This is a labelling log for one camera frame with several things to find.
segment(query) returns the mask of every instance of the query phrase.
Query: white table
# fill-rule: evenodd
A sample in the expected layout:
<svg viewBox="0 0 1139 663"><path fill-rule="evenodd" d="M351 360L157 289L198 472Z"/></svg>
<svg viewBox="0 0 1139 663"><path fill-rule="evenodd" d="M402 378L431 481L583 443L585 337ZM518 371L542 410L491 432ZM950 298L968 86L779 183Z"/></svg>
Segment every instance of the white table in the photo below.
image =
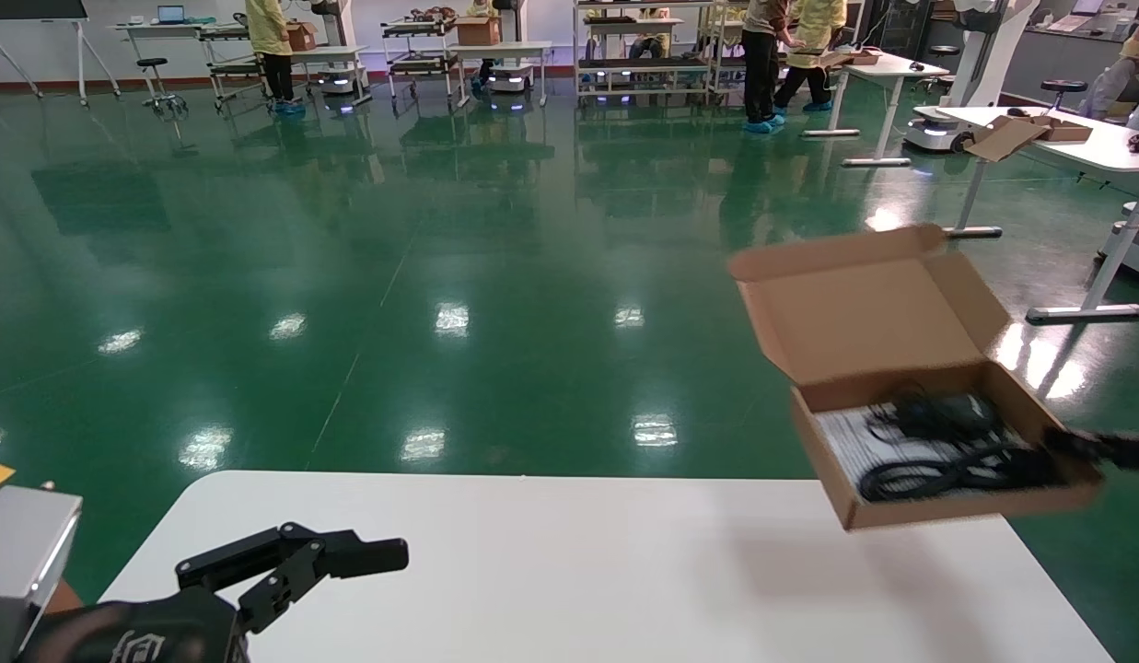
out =
<svg viewBox="0 0 1139 663"><path fill-rule="evenodd" d="M838 83L835 85L835 100L830 108L830 124L827 129L803 131L802 136L808 138L831 138L837 136L859 136L858 129L839 129L838 110L843 107L844 91L847 89L847 81L855 74L860 79L876 81L885 87L884 81L892 81L892 96L888 98L888 108L884 116L884 126L880 129L880 139L877 140L876 150L872 158L844 159L845 167L876 167L876 166L907 166L910 161L903 156L888 156L885 158L884 152L888 147L888 131L892 129L892 121L896 117L896 106L901 105L901 87L906 79L927 79L932 75L944 75L949 69L934 67L924 64L923 69L910 68L913 60L899 58L896 55L880 54L880 59L875 65L844 65L844 71L838 75Z"/></svg>
<svg viewBox="0 0 1139 663"><path fill-rule="evenodd" d="M128 40L131 41L132 47L134 47L136 39L197 39L197 35L204 25L206 24L118 24L112 25L109 28L117 32L126 32ZM139 49L136 49L136 55L139 55Z"/></svg>
<svg viewBox="0 0 1139 663"><path fill-rule="evenodd" d="M584 21L582 23L589 28L589 38L593 39L595 35L598 36L598 43L603 47L603 59L609 58L606 47L606 38L611 34L666 34L666 43L671 46L674 43L673 31L675 26L682 24L683 18L636 18L633 22L613 22L613 24L591 24L591 22ZM623 54L620 58L625 58L625 46L621 43L623 48ZM671 56L670 51L663 54L665 58Z"/></svg>
<svg viewBox="0 0 1139 663"><path fill-rule="evenodd" d="M549 50L552 49L551 41L506 41L493 43L493 46L451 46L451 51L459 54L459 67L465 67L465 58L478 60L493 60L515 58L540 58L541 59L541 106L549 96L546 87L544 63L548 60Z"/></svg>
<svg viewBox="0 0 1139 663"><path fill-rule="evenodd" d="M941 114L949 117L959 118L974 126L986 126L994 121L994 117L1007 114L1007 108L939 108ZM1042 114L1046 108L1024 108L1029 114ZM1139 154L1132 155L1125 148L1125 141L1137 133L1137 131L1125 129L1104 122L1092 121L1092 118L1074 116L1073 114L1052 110L1054 117L1065 118L1067 122L1092 128L1092 134L1084 142L1047 142L1035 140L1027 147L1027 150L1040 150L1044 154L1063 156L1065 159L1081 164L1083 167L1103 173L1105 180L1115 180L1113 173L1137 173L1139 172ZM969 210L974 205L974 197L978 194L978 186L983 181L983 172L986 170L986 161L978 159L974 165L974 177L970 178L969 187L966 189L966 198L961 205L957 226L949 230L951 238L998 238L1002 230L994 227L969 227ZM1080 306L1032 306L1027 310L1027 319L1031 322L1096 322L1106 319L1137 319L1139 318L1139 305L1103 305L1105 290L1116 276L1117 269L1125 260L1125 253L1133 244L1134 236L1139 230L1139 198L1133 205L1132 214L1125 219L1122 228L1121 243L1107 255L1100 264L1097 277L1089 286L1089 293L1083 298Z"/></svg>
<svg viewBox="0 0 1139 663"><path fill-rule="evenodd" d="M741 30L745 30L745 22L739 22L739 21L737 21L737 18L734 18L732 21L726 21L724 22L724 32L732 31L734 34L740 34Z"/></svg>
<svg viewBox="0 0 1139 663"><path fill-rule="evenodd" d="M353 106L359 106L372 99L372 93L368 92L368 85L364 84L360 76L358 75L360 71L360 54L363 50L368 50L367 46L317 46L312 50L296 50L290 54L290 63L293 65L303 65L306 69L308 65L322 64L322 63L345 63L351 65L352 71L352 91L354 92L352 99ZM311 89L311 75L308 75L308 90Z"/></svg>
<svg viewBox="0 0 1139 663"><path fill-rule="evenodd" d="M317 584L261 663L1111 661L1000 517L845 533L817 482L221 472L103 600L169 596L181 559L288 521L411 562Z"/></svg>

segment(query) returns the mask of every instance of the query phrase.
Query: laptop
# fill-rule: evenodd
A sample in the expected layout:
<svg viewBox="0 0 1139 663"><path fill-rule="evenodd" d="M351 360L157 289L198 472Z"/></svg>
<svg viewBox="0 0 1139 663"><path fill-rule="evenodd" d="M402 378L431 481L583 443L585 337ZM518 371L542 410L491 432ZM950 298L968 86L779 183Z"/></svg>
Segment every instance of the laptop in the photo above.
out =
<svg viewBox="0 0 1139 663"><path fill-rule="evenodd" d="M1070 14L1074 17L1096 17L1100 14L1100 3L1103 0L1077 0Z"/></svg>
<svg viewBox="0 0 1139 663"><path fill-rule="evenodd" d="M181 25L185 22L183 5L161 5L156 8L156 22L159 25Z"/></svg>

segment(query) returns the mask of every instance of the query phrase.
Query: open cardboard box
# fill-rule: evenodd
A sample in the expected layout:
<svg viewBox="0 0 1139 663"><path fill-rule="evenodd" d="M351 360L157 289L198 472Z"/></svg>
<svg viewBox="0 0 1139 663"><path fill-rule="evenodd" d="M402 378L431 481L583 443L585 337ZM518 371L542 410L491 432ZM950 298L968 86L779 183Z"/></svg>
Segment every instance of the open cardboard box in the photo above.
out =
<svg viewBox="0 0 1139 663"><path fill-rule="evenodd" d="M306 22L288 22L286 32L290 35L290 50L296 54L316 49L316 25Z"/></svg>
<svg viewBox="0 0 1139 663"><path fill-rule="evenodd" d="M499 17L460 17L454 25L460 46L495 46L501 39Z"/></svg>
<svg viewBox="0 0 1139 663"><path fill-rule="evenodd" d="M1010 319L969 260L943 244L939 227L917 226L748 248L729 261L762 352L793 382L794 425L845 530L1071 511L1100 490L1092 465L1056 457L1062 486L868 502L839 467L814 416L885 402L910 382L929 394L985 395L1027 444L1062 427L988 358Z"/></svg>
<svg viewBox="0 0 1139 663"><path fill-rule="evenodd" d="M976 131L974 145L966 147L966 152L989 162L1002 162L1032 140L1084 142L1090 136L1091 128L1060 117L999 116L991 122L990 128Z"/></svg>
<svg viewBox="0 0 1139 663"><path fill-rule="evenodd" d="M880 62L882 50L865 46L862 50L831 50L819 58L819 66L830 68L839 65L875 65Z"/></svg>

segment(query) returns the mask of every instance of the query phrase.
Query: green epoxy floor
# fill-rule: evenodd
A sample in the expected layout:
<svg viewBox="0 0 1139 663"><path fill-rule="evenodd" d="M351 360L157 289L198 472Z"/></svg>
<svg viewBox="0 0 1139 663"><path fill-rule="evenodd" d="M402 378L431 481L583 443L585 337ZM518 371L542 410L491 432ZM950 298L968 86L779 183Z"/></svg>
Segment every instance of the green epoxy floor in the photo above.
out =
<svg viewBox="0 0 1139 663"><path fill-rule="evenodd" d="M746 136L736 108L581 113L554 88L544 110L449 117L423 89L400 118L378 91L300 122L187 91L179 137L139 93L1 97L0 463L84 496L82 596L213 469L812 477L724 261L952 223L968 161L839 169L876 140L868 84L860 139L822 142L800 131L825 118ZM964 251L1017 319L1075 305L1129 198L1014 156L974 211L1007 236ZM1139 322L1016 325L998 358L1066 423L1139 429ZM1139 662L1139 475L1014 525Z"/></svg>

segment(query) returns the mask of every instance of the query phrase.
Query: black cable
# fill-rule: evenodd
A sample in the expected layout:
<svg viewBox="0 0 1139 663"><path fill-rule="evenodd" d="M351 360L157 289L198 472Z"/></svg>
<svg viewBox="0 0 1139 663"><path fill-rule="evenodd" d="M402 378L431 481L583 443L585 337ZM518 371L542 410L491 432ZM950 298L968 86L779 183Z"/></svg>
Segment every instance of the black cable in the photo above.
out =
<svg viewBox="0 0 1139 663"><path fill-rule="evenodd" d="M894 501L939 497L958 488L1010 491L1052 483L1058 483L1058 474L1048 452L999 444L956 460L884 463L860 477L858 490L869 501Z"/></svg>
<svg viewBox="0 0 1139 663"><path fill-rule="evenodd" d="M1000 491L1058 482L1051 456L1008 441L1006 425L986 399L969 394L932 396L923 386L909 383L885 400L868 408L868 432L876 440L886 444L940 442L956 448L959 456L882 463L860 477L857 488L863 499L926 499L960 488ZM973 416L967 410L973 410ZM892 434L882 435L880 428Z"/></svg>

